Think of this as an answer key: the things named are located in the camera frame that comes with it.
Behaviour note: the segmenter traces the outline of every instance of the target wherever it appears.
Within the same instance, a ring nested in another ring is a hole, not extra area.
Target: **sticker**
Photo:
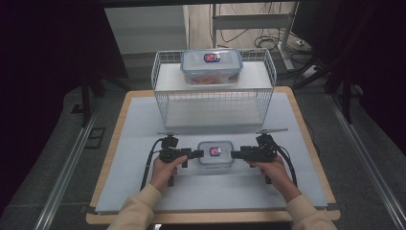
[[[206,63],[219,62],[220,54],[206,54],[203,58]]]
[[[212,147],[210,148],[210,156],[220,156],[221,155],[221,148],[220,147]]]

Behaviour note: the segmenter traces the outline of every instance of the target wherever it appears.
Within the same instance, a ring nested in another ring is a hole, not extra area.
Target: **gray floor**
[[[272,58],[275,60],[279,75],[277,85],[291,86],[295,76],[285,74],[286,71],[278,53],[272,53]],[[153,57],[144,56],[143,59],[140,59],[137,55],[124,56],[129,79],[123,81],[137,90],[150,89],[149,76],[152,60]],[[324,81],[325,79],[320,79],[301,90],[296,90],[295,97],[308,124],[313,142],[319,151],[331,189],[340,204],[341,217],[334,223],[338,229],[396,229],[349,138],[334,114],[331,103],[323,91]],[[102,98],[101,108],[94,124],[94,128],[104,128],[105,130],[101,145],[97,147],[97,140],[94,139],[87,141],[87,148],[81,153],[52,221],[51,229],[106,228],[105,225],[87,224],[85,210],[93,195],[125,92],[107,81],[103,83],[107,93]],[[80,103],[81,97],[78,89],[66,95],[64,110],[54,133],[31,173],[6,208],[0,220],[0,229],[34,228],[60,169],[79,136],[81,115],[72,114],[71,111],[75,104]],[[351,101],[351,118],[353,126],[379,171],[402,206],[406,206],[406,159],[404,155],[365,113],[356,99]],[[268,227],[267,229],[273,229],[271,224]]]

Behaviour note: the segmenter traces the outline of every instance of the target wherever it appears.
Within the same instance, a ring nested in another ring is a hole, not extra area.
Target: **beige sleeve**
[[[331,220],[324,213],[317,211],[304,195],[290,200],[286,210],[293,218],[294,230],[337,229]]]
[[[122,210],[107,229],[146,230],[154,217],[152,209],[160,198],[161,193],[147,184],[140,193],[125,201]]]

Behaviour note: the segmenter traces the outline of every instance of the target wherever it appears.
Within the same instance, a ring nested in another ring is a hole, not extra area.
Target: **container lid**
[[[231,158],[231,151],[234,150],[234,147],[230,141],[200,142],[197,148],[204,150],[204,156],[199,158],[202,165],[231,164],[234,162],[234,159]]]
[[[182,53],[182,71],[238,70],[241,55],[236,49],[186,50]]]

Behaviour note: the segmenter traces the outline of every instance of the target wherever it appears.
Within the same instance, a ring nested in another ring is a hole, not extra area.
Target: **white wire rack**
[[[239,50],[243,69],[233,85],[186,84],[180,70],[182,51],[158,52],[152,88],[166,127],[260,126],[276,83],[266,49]]]

